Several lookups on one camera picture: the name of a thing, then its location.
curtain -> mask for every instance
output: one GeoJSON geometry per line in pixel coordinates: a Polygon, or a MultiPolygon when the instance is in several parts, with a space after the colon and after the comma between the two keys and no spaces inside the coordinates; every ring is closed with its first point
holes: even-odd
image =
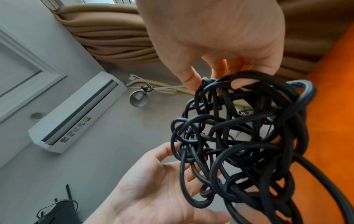
{"type": "MultiPolygon", "coordinates": [[[[285,15],[286,34],[284,58],[276,75],[303,79],[354,22],[354,1],[278,3],[285,15]]],[[[78,4],[63,6],[53,15],[99,61],[124,65],[159,61],[134,5],[78,4]]]]}

beige curtain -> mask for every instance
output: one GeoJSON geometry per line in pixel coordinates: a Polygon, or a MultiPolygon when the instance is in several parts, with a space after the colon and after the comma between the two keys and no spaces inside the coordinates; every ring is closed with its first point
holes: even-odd
{"type": "MultiPolygon", "coordinates": [[[[303,79],[354,22],[354,0],[278,3],[285,14],[286,36],[277,76],[303,79]]],[[[136,6],[79,4],[53,14],[97,60],[125,65],[159,61],[136,6]]]]}

hand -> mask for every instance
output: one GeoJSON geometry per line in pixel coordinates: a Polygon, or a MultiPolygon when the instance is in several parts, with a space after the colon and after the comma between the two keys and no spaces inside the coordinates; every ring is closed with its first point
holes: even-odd
{"type": "MultiPolygon", "coordinates": [[[[241,70],[274,75],[285,38],[276,0],[136,0],[161,61],[190,90],[201,85],[200,58],[221,78],[241,70]]],[[[236,79],[234,89],[255,80],[236,79]]]]}
{"type": "MultiPolygon", "coordinates": [[[[179,180],[180,161],[162,164],[171,156],[170,143],[147,152],[123,176],[104,203],[85,222],[115,224],[224,224],[227,212],[192,207],[184,198],[179,180]]],[[[202,183],[190,166],[185,183],[190,195],[199,193],[202,183]]]]}

air conditioner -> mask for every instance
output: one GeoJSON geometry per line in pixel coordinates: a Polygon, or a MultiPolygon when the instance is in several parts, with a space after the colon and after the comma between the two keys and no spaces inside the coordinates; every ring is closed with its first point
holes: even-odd
{"type": "Polygon", "coordinates": [[[116,77],[100,72],[28,130],[34,144],[50,152],[67,150],[125,91],[116,77]]]}

tangled cable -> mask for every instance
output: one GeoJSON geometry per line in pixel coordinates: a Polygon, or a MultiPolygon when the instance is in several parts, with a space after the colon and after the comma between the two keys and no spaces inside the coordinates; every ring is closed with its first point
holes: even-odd
{"type": "Polygon", "coordinates": [[[252,71],[239,72],[218,80],[203,78],[202,86],[196,91],[194,99],[187,103],[182,117],[171,124],[171,148],[174,148],[175,141],[181,142],[178,150],[172,152],[181,161],[180,184],[186,200],[196,208],[206,208],[218,194],[239,224],[251,223],[237,212],[232,203],[245,203],[261,211],[272,224],[289,223],[276,211],[291,218],[291,223],[302,224],[301,214],[292,200],[295,182],[289,171],[291,164],[298,162],[332,195],[345,223],[354,224],[354,209],[349,200],[327,176],[303,157],[309,142],[305,107],[315,95],[316,87],[310,81],[284,83],[272,76],[252,71]],[[238,78],[260,82],[233,90],[230,83],[238,78]],[[222,90],[221,95],[217,94],[218,88],[222,90]],[[295,88],[302,88],[302,94],[299,95],[295,88]],[[239,99],[244,99],[252,106],[253,114],[245,116],[237,112],[233,101],[239,99]],[[225,118],[219,116],[223,108],[226,108],[225,118]],[[191,110],[196,110],[198,115],[188,118],[191,110]],[[265,124],[272,125],[274,129],[262,138],[260,129],[265,124]],[[208,134],[203,133],[206,125],[211,126],[208,134]],[[246,133],[251,140],[238,141],[230,134],[230,130],[246,133]],[[281,137],[279,142],[272,143],[278,136],[281,137]],[[215,149],[209,147],[207,142],[215,142],[215,149]],[[240,168],[241,172],[229,175],[223,167],[224,162],[240,168]],[[195,200],[189,195],[184,182],[185,163],[191,164],[193,173],[204,184],[200,189],[204,201],[195,200]],[[224,183],[218,178],[218,170],[226,179],[224,183]],[[283,186],[276,182],[281,179],[285,181],[283,186]],[[252,186],[259,191],[245,191],[252,186]],[[270,192],[270,187],[276,191],[276,195],[270,192]]]}

